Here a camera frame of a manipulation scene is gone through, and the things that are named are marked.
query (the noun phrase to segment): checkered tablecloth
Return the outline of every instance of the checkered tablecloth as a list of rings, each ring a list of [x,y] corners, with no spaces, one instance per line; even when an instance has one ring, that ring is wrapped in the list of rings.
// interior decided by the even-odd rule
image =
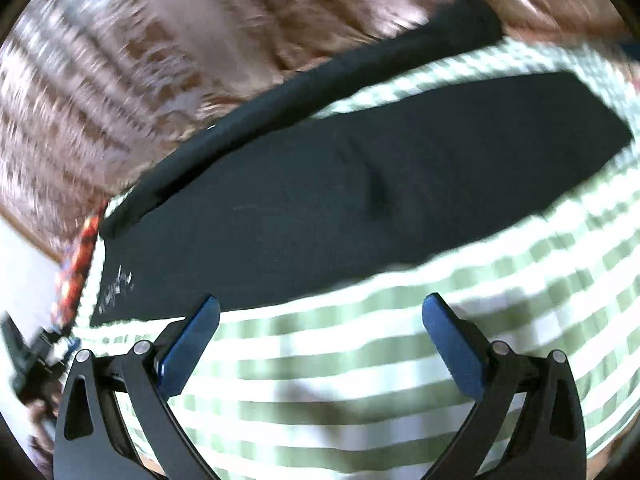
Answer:
[[[596,50],[514,40],[363,89],[318,117],[445,84],[559,70],[574,72],[637,137],[633,85]],[[485,240],[327,294],[223,313],[171,409],[223,479],[421,478],[471,407],[420,319],[424,297],[439,292],[489,339],[520,353],[566,352],[593,455],[640,406],[639,198],[632,145],[543,214]],[[89,328],[103,261],[98,240],[74,333],[97,354],[117,354],[170,320]],[[152,455],[129,399],[120,403],[136,445]],[[487,464],[505,449],[521,403]]]

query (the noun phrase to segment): silver screw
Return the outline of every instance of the silver screw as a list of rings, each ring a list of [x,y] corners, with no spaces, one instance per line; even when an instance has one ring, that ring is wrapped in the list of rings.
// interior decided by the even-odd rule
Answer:
[[[509,345],[504,341],[494,341],[491,344],[491,347],[494,349],[494,352],[498,355],[507,355],[509,353]]]
[[[151,348],[151,343],[146,340],[138,341],[133,345],[133,353],[137,355],[146,354]]]
[[[91,352],[89,352],[88,350],[81,350],[76,354],[76,361],[78,361],[79,363],[84,363],[90,355]]]
[[[556,363],[564,363],[566,361],[566,354],[562,350],[554,350],[551,355]]]

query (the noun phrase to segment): white wall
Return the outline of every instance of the white wall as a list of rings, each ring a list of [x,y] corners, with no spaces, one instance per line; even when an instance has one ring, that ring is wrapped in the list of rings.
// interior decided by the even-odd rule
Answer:
[[[39,326],[49,325],[57,270],[56,263],[0,217],[0,317],[8,312],[26,340],[31,340]],[[25,407],[10,389],[11,374],[11,362],[0,335],[0,412],[24,447],[30,427]]]

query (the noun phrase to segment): gingham fabric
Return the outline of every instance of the gingham fabric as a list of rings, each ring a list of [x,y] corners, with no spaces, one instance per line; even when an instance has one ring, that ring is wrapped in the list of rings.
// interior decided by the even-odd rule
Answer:
[[[595,50],[513,40],[363,89],[318,116],[444,84],[558,70],[574,72],[637,137],[634,88]],[[544,214],[420,267],[225,312],[171,409],[223,479],[421,478],[471,407],[420,319],[424,297],[439,292],[489,339],[520,353],[567,353],[594,455],[640,406],[639,198],[632,146]],[[98,355],[118,354],[153,340],[170,320],[89,328],[103,261],[99,239],[74,333]],[[135,444],[152,456],[128,397],[120,403]],[[503,452],[521,404],[514,401],[487,464]]]

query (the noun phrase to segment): blue gripper pad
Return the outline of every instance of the blue gripper pad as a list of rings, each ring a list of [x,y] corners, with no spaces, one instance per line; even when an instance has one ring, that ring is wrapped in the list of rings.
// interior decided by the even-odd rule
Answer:
[[[182,393],[219,324],[220,304],[212,297],[182,328],[182,333],[159,364],[156,389],[164,400]]]
[[[480,402],[484,396],[486,365],[481,350],[466,337],[464,324],[470,323],[459,319],[439,294],[424,298],[422,323],[460,392]]]

